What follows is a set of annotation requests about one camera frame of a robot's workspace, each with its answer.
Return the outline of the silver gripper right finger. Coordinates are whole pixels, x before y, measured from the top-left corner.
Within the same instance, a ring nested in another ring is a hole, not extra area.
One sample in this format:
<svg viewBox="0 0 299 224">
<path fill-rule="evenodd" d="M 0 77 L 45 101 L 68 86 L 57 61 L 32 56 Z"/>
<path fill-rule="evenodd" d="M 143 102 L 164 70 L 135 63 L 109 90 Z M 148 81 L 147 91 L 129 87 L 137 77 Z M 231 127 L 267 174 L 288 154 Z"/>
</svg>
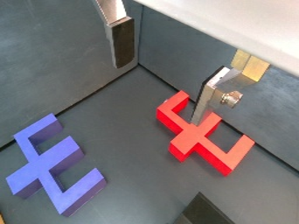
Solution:
<svg viewBox="0 0 299 224">
<path fill-rule="evenodd" d="M 233 109 L 243 97 L 240 89 L 259 82 L 268 68 L 268 62 L 237 49 L 231 67 L 221 66 L 201 83 L 191 122 L 195 125 L 200 124 L 221 105 Z"/>
</svg>

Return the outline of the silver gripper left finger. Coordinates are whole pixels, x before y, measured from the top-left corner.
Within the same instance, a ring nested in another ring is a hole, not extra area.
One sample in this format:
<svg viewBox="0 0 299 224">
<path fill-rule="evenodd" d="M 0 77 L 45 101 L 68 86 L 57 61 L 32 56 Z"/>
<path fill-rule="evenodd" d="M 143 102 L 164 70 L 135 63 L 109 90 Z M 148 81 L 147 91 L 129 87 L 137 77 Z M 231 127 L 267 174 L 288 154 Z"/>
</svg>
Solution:
<svg viewBox="0 0 299 224">
<path fill-rule="evenodd" d="M 105 25 L 115 68 L 135 58 L 135 20 L 127 15 L 123 0 L 92 0 Z"/>
</svg>

